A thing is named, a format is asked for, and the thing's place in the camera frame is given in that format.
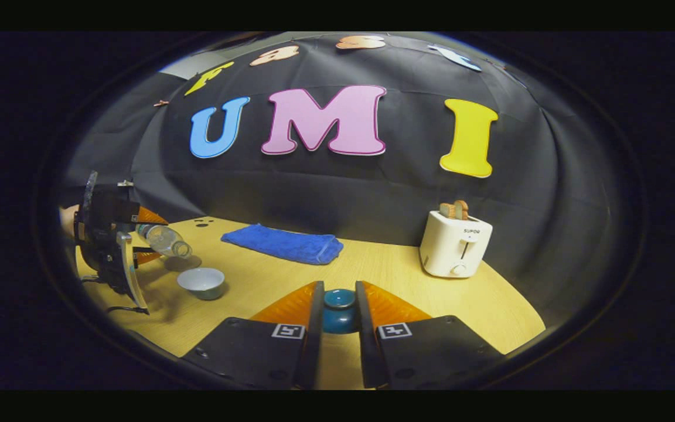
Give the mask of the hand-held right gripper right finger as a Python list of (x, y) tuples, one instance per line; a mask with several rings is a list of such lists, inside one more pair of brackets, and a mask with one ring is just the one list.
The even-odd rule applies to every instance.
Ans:
[(504, 355), (454, 315), (432, 317), (367, 281), (354, 285), (364, 387), (471, 387)]

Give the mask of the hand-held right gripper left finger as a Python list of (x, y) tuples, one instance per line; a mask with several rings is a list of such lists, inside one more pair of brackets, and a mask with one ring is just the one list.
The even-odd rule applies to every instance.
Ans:
[(324, 282), (313, 281), (252, 318), (225, 318), (180, 358), (180, 365), (236, 389), (312, 390), (325, 293)]

